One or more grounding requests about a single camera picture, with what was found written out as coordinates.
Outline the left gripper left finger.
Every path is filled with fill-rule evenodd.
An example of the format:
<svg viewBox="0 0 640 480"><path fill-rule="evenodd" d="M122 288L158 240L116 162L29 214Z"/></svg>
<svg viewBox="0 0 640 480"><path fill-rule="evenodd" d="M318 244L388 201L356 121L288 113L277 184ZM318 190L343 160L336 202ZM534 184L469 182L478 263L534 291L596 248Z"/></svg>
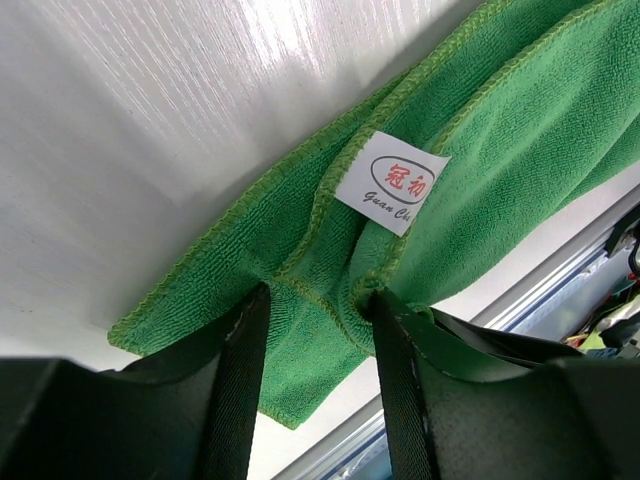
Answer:
<svg viewBox="0 0 640 480"><path fill-rule="evenodd" d="M259 285L222 317L119 371L3 359L2 477L245 478L270 307Z"/></svg>

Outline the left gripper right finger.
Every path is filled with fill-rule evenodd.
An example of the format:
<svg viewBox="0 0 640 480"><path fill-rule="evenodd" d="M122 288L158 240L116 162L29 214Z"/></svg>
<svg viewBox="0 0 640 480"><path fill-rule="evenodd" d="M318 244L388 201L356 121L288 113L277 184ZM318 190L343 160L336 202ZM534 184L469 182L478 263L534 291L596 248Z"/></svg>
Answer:
<svg viewBox="0 0 640 480"><path fill-rule="evenodd" d="M639 363L369 300L397 479L635 479Z"/></svg>

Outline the green towel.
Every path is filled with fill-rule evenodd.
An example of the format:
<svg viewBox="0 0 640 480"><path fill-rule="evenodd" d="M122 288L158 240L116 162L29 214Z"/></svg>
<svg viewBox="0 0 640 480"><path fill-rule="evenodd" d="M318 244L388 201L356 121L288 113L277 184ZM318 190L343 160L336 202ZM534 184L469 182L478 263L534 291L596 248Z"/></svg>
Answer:
<svg viewBox="0 0 640 480"><path fill-rule="evenodd" d="M265 283L259 408L296 428L373 354L374 290L427 311L638 157L638 3L485 2L267 171L108 340L150 355Z"/></svg>

